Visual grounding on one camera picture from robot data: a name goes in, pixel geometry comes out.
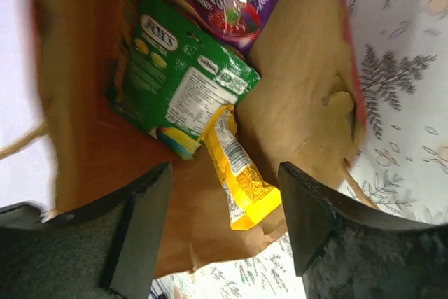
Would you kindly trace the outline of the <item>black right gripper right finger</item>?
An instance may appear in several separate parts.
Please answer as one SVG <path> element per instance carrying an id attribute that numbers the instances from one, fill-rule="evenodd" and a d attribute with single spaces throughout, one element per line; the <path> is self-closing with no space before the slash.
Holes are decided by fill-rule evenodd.
<path id="1" fill-rule="evenodd" d="M 278 171 L 295 273 L 308 298 L 446 298 L 447 227 L 393 216 Z"/>

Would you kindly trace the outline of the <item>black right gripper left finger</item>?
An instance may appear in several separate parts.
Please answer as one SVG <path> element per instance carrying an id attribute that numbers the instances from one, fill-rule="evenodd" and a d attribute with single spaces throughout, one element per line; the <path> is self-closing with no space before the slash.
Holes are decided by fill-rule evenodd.
<path id="1" fill-rule="evenodd" d="M 149 298 L 173 186 L 168 162 L 44 220 L 29 202 L 1 209 L 2 298 Z"/>

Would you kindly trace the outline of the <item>yellow snack packet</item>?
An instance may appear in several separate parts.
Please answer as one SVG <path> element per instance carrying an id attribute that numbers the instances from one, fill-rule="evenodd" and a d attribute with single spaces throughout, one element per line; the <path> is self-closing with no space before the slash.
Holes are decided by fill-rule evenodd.
<path id="1" fill-rule="evenodd" d="M 206 146 L 227 195 L 232 230 L 250 230 L 281 205 L 279 189 L 266 182 L 237 139 L 234 106 L 220 107 L 199 140 Z"/>

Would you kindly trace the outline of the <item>red brown paper bag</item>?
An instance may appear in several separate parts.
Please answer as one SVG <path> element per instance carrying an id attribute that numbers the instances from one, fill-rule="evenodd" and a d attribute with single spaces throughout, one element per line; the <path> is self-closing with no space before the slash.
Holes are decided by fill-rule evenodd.
<path id="1" fill-rule="evenodd" d="M 13 175 L 10 189 L 50 190 L 50 216 L 72 211 L 119 189 L 154 166 L 171 162 L 174 189 L 155 273 L 196 270 L 249 258 L 286 231 L 281 209 L 255 228 L 230 228 L 225 194 L 211 158 L 200 150 L 182 161 L 134 129 L 101 94 L 118 56 L 122 0 L 13 0 L 19 31 L 32 62 L 15 92 L 13 115 L 24 115 L 26 94 L 34 116 L 46 118 L 56 170 L 49 181 Z M 43 54 L 42 62 L 33 62 Z M 239 138 L 262 176 L 277 183 L 291 162 L 337 188 L 344 164 L 365 138 L 365 103 L 356 68 L 345 0 L 279 0 L 248 56 L 261 82 L 237 107 Z"/>

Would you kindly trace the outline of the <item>green snack packet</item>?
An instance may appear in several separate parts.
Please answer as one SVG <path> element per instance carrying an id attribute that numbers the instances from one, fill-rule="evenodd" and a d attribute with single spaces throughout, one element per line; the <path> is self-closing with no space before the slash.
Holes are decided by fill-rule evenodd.
<path id="1" fill-rule="evenodd" d="M 129 16 L 111 106 L 190 160 L 217 110 L 245 97 L 260 75 L 163 0 L 139 0 Z"/>

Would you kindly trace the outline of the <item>small green yellow candy packet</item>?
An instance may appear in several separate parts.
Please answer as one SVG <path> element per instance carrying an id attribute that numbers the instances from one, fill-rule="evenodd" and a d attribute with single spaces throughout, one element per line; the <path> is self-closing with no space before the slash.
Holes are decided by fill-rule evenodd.
<path id="1" fill-rule="evenodd" d="M 113 77 L 115 103 L 123 100 L 123 81 L 129 61 L 130 45 L 134 36 L 134 27 L 138 16 L 139 0 L 122 0 L 120 16 L 120 45 L 117 57 L 117 68 Z"/>

